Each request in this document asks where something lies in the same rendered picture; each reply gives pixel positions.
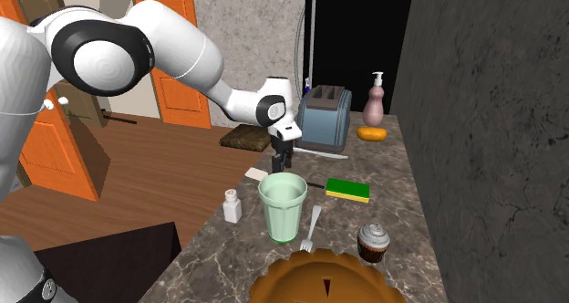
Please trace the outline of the dark robot stand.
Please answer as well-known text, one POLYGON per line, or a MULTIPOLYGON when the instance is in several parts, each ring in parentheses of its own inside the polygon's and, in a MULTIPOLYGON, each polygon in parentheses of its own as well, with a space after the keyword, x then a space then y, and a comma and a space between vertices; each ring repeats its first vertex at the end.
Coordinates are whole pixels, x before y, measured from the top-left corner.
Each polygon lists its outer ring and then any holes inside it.
POLYGON ((138 303, 180 253, 173 222, 36 251, 78 303, 138 303))

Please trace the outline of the orange soap bar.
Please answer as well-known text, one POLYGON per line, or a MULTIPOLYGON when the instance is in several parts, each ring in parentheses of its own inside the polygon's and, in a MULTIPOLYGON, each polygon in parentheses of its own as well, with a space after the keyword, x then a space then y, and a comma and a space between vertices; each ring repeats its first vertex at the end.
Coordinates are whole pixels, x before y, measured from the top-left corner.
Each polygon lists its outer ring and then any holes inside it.
POLYGON ((359 127, 356 134, 362 141, 383 141, 387 138, 387 131, 376 127, 359 127))

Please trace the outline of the green and yellow sponge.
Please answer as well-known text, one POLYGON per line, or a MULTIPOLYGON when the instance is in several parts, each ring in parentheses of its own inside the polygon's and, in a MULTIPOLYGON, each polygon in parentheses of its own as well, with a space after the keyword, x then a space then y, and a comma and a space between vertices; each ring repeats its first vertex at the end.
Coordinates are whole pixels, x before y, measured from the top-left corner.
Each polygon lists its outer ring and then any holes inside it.
POLYGON ((355 183, 340 179, 329 178, 325 187, 326 195, 367 203, 370 189, 365 183, 355 183))

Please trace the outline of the dark brown mat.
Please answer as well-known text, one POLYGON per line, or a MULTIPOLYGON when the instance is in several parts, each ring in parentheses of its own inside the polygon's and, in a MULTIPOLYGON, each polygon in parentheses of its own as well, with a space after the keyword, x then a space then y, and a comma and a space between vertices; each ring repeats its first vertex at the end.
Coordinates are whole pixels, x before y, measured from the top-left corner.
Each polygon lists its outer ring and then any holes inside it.
POLYGON ((266 128, 247 124, 239 124, 219 140, 223 147, 252 152, 263 152, 270 143, 266 128))

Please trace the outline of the pink soap dispenser bottle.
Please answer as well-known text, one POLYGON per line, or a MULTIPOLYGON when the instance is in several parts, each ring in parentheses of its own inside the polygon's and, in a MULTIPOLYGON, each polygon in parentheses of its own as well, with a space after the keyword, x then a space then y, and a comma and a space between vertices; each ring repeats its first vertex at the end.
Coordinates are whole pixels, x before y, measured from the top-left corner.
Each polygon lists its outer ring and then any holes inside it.
POLYGON ((381 71, 373 72, 375 75, 374 84, 368 91, 368 99, 363 110, 363 121, 367 126, 378 126, 383 120, 384 107, 383 97, 384 89, 382 88, 383 73, 381 71))

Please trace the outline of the orange panelled door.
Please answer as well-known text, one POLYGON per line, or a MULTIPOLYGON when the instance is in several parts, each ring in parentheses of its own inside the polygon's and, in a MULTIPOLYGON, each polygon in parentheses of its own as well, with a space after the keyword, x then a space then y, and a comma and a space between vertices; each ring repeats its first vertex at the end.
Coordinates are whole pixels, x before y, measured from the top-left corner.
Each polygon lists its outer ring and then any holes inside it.
MULTIPOLYGON (((196 25, 193 0, 156 1, 165 4, 196 25)), ((151 78, 163 122, 204 129, 212 126, 208 100, 200 92, 183 86, 156 68, 151 71, 151 78)))

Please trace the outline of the white salt shaker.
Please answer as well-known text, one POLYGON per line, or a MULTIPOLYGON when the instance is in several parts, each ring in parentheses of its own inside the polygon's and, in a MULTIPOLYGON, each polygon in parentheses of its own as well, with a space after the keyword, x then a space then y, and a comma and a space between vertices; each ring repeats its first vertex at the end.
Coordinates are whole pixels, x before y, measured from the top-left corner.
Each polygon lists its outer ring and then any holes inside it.
POLYGON ((241 200, 235 189, 228 189, 224 193, 225 200, 222 204, 224 220, 236 224, 242 217, 241 200))

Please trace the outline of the brown panelled door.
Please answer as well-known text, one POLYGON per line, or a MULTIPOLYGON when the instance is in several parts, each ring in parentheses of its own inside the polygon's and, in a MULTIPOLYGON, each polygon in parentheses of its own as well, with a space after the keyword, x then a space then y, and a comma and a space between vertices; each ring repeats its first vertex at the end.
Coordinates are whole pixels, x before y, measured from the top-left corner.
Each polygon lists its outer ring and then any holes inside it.
MULTIPOLYGON (((17 0, 17 2, 28 25, 64 6, 63 0, 17 0)), ((66 80, 55 85, 55 92, 60 98, 65 97, 69 101, 63 106, 69 123, 82 122, 84 125, 99 128, 106 124, 95 96, 76 89, 66 80)))

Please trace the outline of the silver fork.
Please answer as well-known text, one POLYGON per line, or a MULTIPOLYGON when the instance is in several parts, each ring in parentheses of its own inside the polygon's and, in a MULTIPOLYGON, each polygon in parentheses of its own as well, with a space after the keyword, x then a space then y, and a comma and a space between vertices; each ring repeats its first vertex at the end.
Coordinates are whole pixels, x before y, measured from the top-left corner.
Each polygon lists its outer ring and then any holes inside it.
POLYGON ((302 240, 301 244, 300 244, 300 250, 301 251, 306 251, 308 253, 310 253, 312 251, 313 248, 313 240, 312 240, 312 236, 313 236, 313 232, 315 230, 316 227, 316 222, 317 219, 320 215, 322 211, 322 207, 320 205, 314 205, 313 209, 312 209, 312 213, 311 213, 311 222, 310 222, 310 226, 309 226, 309 230, 308 230, 308 235, 305 239, 302 240))

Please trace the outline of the blue grey toaster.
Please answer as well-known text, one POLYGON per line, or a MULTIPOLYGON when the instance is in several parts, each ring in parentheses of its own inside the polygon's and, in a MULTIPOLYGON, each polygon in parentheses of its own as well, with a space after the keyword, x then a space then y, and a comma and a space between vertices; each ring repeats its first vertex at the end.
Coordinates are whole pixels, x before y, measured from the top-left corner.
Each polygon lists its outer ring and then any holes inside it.
POLYGON ((298 148, 328 153, 345 149, 350 125, 352 92, 345 87, 318 85, 302 98, 296 123, 302 137, 298 148))

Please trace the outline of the white knife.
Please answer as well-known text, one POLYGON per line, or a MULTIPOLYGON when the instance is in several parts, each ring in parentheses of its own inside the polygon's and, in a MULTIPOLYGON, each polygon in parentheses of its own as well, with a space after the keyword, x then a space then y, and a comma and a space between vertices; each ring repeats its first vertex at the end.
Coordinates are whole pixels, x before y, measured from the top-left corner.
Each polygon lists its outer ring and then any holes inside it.
POLYGON ((327 157, 327 158, 331 158, 331 159, 339 159, 339 160, 348 159, 348 156, 342 155, 342 154, 335 154, 335 153, 329 153, 329 152, 324 152, 324 151, 312 151, 312 150, 307 150, 307 149, 303 149, 303 148, 299 148, 299 147, 294 147, 293 151, 294 152, 302 152, 302 153, 310 153, 310 154, 314 154, 314 155, 318 155, 318 156, 322 156, 322 157, 327 157))

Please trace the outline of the cupcake with white frosting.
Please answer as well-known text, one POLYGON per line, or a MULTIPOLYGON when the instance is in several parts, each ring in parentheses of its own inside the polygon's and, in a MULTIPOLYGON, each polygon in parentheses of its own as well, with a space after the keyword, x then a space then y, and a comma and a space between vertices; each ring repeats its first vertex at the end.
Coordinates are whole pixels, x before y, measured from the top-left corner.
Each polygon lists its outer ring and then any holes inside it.
POLYGON ((362 225, 357 233, 357 251, 368 263, 380 262, 390 245, 387 231, 379 223, 362 225))

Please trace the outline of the pale green ribbed cup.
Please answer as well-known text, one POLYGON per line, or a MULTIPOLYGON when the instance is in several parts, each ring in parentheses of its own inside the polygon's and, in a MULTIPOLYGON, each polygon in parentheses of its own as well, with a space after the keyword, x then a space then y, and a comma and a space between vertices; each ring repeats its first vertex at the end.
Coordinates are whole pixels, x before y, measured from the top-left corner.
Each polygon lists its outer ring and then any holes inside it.
POLYGON ((277 243, 288 243, 298 234, 306 181, 290 172, 271 173, 258 184, 268 235, 277 243))

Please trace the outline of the orange door with white knob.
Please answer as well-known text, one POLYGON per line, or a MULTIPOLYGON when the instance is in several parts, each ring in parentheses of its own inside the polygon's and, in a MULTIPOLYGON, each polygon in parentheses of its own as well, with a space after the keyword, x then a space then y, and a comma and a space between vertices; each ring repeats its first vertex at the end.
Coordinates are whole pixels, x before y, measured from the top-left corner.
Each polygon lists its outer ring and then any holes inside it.
MULTIPOLYGON (((44 16, 64 5, 64 0, 0 0, 0 16, 23 24, 44 16)), ((75 107, 57 104, 38 113, 27 137, 18 167, 25 170, 31 183, 90 201, 99 199, 100 188, 92 181, 72 131, 90 120, 103 125, 97 99, 65 80, 59 81, 46 98, 56 102, 61 97, 76 102, 89 116, 73 114, 75 107)))

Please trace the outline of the brown pie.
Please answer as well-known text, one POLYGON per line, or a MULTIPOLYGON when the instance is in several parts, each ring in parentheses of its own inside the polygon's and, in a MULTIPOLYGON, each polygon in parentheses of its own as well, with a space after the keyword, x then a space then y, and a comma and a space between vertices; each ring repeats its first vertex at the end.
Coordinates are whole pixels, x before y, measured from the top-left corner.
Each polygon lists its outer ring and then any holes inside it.
POLYGON ((372 266, 330 249, 293 252, 258 277, 249 303, 408 303, 372 266))

